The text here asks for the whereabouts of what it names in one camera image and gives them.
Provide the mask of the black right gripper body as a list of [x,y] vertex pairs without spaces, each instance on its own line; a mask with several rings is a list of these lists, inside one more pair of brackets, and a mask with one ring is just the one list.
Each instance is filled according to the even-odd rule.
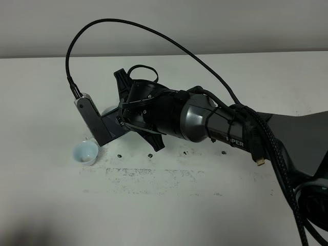
[[128,102],[121,104],[123,118],[137,129],[152,128],[162,134],[184,138],[180,120],[187,91],[171,90],[155,81],[136,79]]

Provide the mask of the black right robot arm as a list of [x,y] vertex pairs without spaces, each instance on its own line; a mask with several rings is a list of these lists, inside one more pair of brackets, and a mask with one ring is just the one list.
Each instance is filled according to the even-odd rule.
[[283,194],[300,215],[327,229],[327,113],[287,116],[225,105],[195,86],[171,90],[158,81],[114,76],[119,92],[117,120],[137,132],[155,151],[163,135],[191,142],[206,138],[249,152],[258,165],[269,160]]

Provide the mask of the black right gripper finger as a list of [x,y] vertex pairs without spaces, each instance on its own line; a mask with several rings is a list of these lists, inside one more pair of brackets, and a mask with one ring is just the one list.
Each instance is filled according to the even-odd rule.
[[123,99],[125,103],[128,103],[129,94],[132,87],[132,79],[124,69],[114,72],[114,77],[117,82],[119,100]]
[[154,151],[159,151],[165,147],[162,139],[162,133],[154,130],[152,128],[149,129],[141,129],[138,130],[138,134],[149,143]]

